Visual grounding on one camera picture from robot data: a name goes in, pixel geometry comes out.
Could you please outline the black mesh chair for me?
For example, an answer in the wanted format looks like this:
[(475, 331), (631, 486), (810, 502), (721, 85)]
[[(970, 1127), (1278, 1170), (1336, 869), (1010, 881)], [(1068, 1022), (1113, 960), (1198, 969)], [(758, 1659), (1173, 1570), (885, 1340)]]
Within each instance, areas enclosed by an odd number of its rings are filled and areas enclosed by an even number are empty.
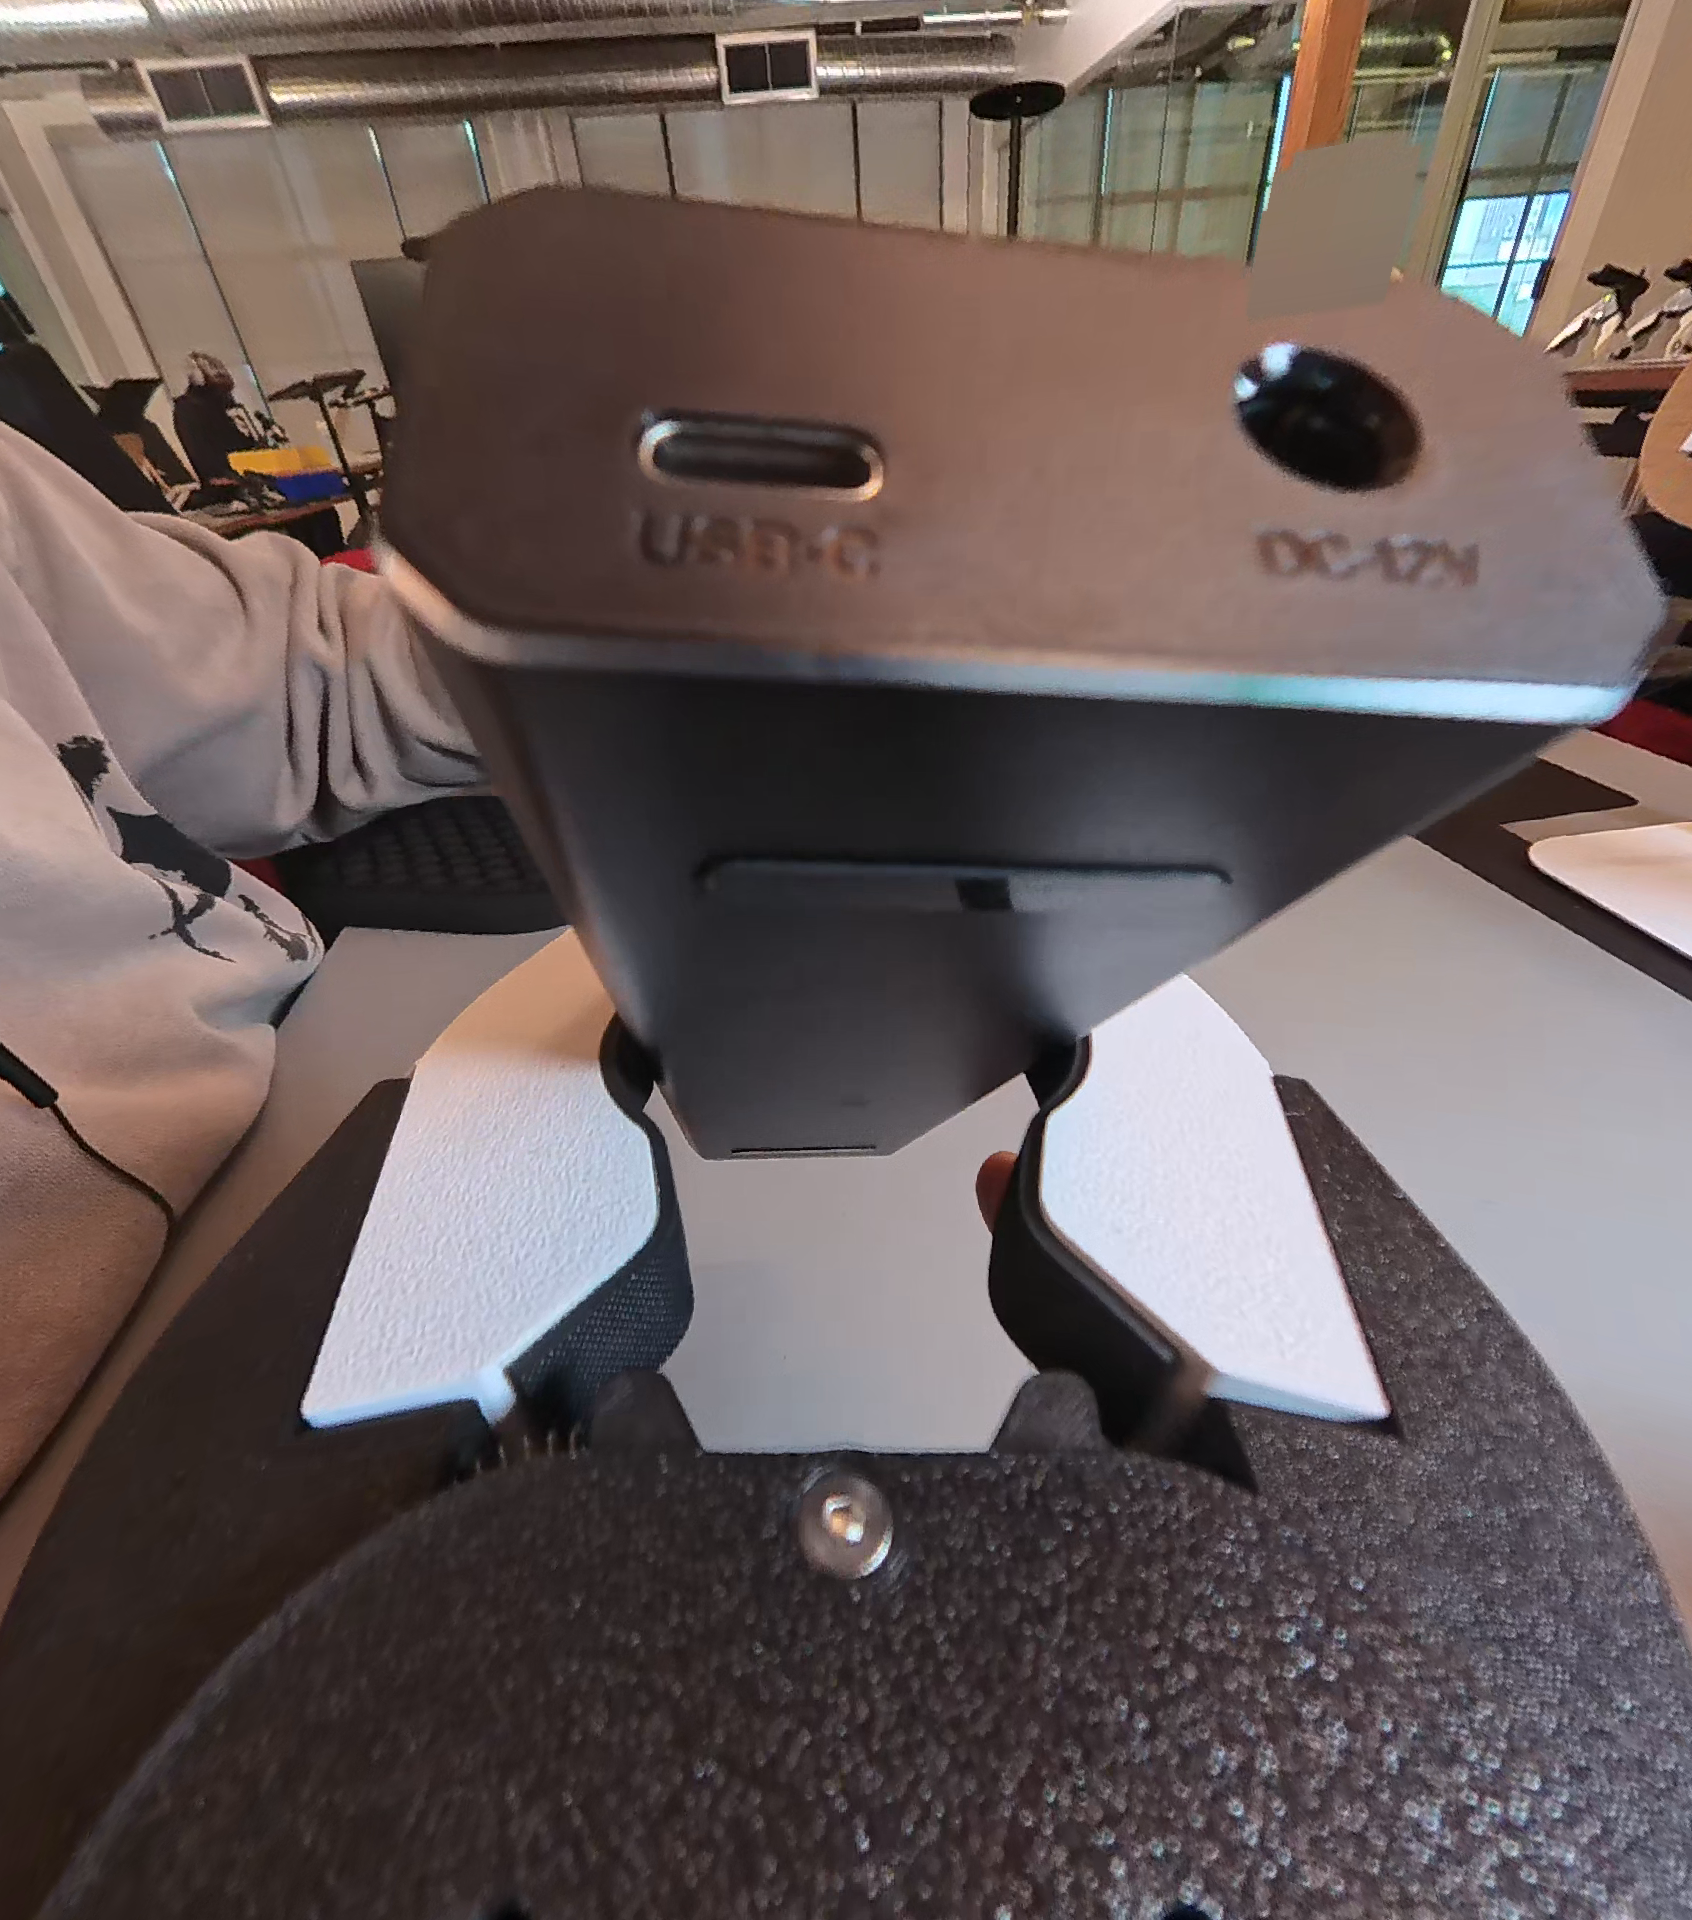
[(272, 858), (324, 941), (342, 930), (522, 935), (566, 927), (502, 800), (399, 806), (336, 840)]

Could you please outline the silver ventilation duct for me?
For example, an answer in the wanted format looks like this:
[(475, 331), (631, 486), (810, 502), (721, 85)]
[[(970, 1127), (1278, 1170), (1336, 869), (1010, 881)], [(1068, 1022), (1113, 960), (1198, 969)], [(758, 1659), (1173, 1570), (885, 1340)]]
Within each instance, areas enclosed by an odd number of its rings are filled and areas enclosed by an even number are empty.
[[(943, 101), (1019, 78), (1012, 37), (815, 34), (823, 101)], [(499, 112), (726, 106), (718, 37), (435, 44), (410, 50), (259, 57), (267, 114), (279, 128), (458, 121)]]

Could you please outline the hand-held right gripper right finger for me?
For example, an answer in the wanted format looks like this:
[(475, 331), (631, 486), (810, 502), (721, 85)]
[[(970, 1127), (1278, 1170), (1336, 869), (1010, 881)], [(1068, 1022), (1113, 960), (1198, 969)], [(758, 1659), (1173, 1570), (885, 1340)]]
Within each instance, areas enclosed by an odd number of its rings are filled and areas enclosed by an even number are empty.
[(987, 1297), (1039, 1373), (1088, 1385), (1111, 1446), (1219, 1455), (1222, 1410), (1390, 1417), (1258, 1046), (1178, 979), (1029, 1075)]

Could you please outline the person in grey hoodie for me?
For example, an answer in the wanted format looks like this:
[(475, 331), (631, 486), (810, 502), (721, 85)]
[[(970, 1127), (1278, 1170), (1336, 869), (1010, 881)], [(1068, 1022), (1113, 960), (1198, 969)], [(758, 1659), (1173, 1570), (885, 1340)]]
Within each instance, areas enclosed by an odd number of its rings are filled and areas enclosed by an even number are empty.
[(0, 421), (0, 1505), (82, 1397), (172, 1222), (264, 1106), (322, 960), (264, 881), (146, 800), (78, 665), (125, 519)]

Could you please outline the red plastic crate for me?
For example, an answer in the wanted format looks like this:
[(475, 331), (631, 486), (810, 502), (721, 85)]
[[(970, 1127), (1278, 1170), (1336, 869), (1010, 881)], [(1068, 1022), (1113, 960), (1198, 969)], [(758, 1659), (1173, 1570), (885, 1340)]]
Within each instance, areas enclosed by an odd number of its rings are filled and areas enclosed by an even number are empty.
[(1636, 699), (1596, 733), (1607, 741), (1692, 767), (1692, 713), (1677, 706)]

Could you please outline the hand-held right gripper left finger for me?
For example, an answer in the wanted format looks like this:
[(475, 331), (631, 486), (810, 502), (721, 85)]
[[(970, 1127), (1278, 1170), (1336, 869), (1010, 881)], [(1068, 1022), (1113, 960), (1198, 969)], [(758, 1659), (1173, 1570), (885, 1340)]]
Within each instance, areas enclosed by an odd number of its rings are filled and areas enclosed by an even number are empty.
[(587, 1427), (692, 1317), (642, 1045), (594, 969), (516, 969), (419, 1061), (303, 1385), (307, 1427), (475, 1405)]

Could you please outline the person's left forearm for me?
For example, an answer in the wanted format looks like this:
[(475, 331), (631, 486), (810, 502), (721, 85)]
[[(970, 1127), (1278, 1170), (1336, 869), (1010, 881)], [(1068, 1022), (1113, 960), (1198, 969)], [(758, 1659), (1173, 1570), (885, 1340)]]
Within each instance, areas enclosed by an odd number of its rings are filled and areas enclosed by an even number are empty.
[(285, 853), (489, 791), (376, 575), (152, 519), (125, 519), (94, 570), (109, 612), (86, 614), (76, 673), (139, 795), (215, 853)]

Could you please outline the black tripod stand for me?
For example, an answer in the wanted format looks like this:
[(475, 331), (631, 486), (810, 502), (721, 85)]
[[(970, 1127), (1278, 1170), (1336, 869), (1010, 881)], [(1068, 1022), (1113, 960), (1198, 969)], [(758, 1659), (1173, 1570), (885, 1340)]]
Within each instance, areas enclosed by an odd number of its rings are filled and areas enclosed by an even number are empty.
[(362, 455), (367, 446), (376, 446), (383, 452), (394, 401), (384, 380), (351, 368), (292, 380), (267, 390), (264, 404), (311, 407), (320, 416), (320, 426), (331, 446), (351, 457)]

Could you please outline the black floor lamp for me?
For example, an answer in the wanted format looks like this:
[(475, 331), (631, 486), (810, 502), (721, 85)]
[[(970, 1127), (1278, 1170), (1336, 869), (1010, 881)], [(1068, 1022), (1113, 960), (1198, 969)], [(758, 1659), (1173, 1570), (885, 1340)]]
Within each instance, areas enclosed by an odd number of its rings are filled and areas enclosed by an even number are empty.
[(970, 121), (1007, 128), (1007, 238), (1022, 236), (1027, 128), (1044, 121), (1065, 97), (1065, 85), (1055, 85), (1051, 78), (1015, 78), (1010, 85), (982, 87), (970, 101)]

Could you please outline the grey metal usb hub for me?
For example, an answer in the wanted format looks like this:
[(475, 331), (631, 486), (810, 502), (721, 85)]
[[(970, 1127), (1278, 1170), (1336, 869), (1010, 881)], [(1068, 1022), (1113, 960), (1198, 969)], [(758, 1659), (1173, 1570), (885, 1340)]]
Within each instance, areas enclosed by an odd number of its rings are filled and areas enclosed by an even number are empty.
[(383, 580), (706, 1159), (883, 1155), (1625, 706), (1556, 371), (1419, 284), (534, 187)]

